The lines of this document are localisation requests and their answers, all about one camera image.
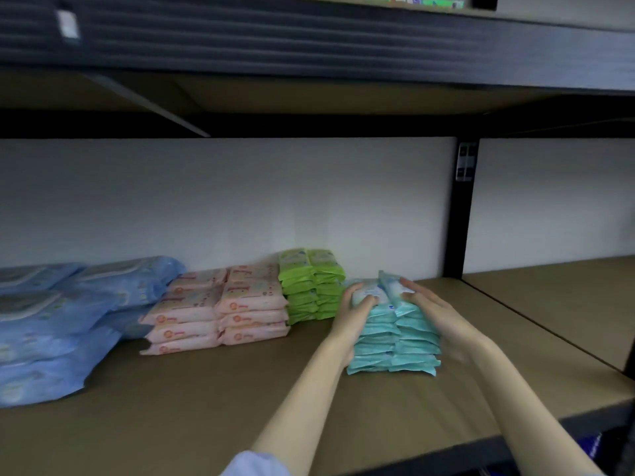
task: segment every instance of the stack of pink packages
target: stack of pink packages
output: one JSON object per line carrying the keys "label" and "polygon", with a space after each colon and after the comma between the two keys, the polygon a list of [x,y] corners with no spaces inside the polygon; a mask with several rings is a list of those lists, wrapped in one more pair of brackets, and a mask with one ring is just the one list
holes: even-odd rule
{"label": "stack of pink packages", "polygon": [[140,321],[154,329],[143,355],[216,347],[286,336],[287,300],[278,265],[237,265],[187,272],[175,279]]}

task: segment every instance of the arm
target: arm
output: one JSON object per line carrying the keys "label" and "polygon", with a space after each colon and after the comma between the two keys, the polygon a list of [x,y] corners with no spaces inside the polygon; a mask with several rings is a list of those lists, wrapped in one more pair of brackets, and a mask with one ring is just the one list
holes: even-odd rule
{"label": "arm", "polygon": [[329,336],[251,448],[276,456],[292,476],[309,474],[342,369],[353,358],[353,344],[368,312],[377,304],[374,297],[367,296],[350,309],[351,296],[360,287],[356,284],[345,291]]}
{"label": "arm", "polygon": [[492,340],[429,289],[401,283],[415,291],[402,297],[439,329],[444,353],[471,370],[524,476],[602,474]]}

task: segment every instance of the person's right hand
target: person's right hand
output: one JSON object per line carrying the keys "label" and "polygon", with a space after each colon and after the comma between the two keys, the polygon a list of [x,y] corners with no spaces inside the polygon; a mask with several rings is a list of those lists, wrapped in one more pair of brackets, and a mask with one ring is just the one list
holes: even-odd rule
{"label": "person's right hand", "polygon": [[482,332],[430,289],[403,277],[400,282],[402,286],[415,291],[403,293],[401,298],[416,304],[439,330],[442,352],[461,362],[469,362],[475,346],[487,340]]}

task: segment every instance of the upper shelf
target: upper shelf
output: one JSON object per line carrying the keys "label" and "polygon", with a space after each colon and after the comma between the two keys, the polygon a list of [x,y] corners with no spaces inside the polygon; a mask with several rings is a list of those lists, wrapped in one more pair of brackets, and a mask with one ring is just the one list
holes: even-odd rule
{"label": "upper shelf", "polygon": [[[56,10],[81,38],[60,35]],[[635,32],[319,0],[0,0],[0,64],[635,92]]]}

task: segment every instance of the sleeve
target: sleeve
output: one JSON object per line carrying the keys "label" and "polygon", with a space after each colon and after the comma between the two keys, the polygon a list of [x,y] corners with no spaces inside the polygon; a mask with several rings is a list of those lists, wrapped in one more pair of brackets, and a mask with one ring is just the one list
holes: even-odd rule
{"label": "sleeve", "polygon": [[286,466],[267,453],[243,451],[234,456],[220,476],[291,476]]}

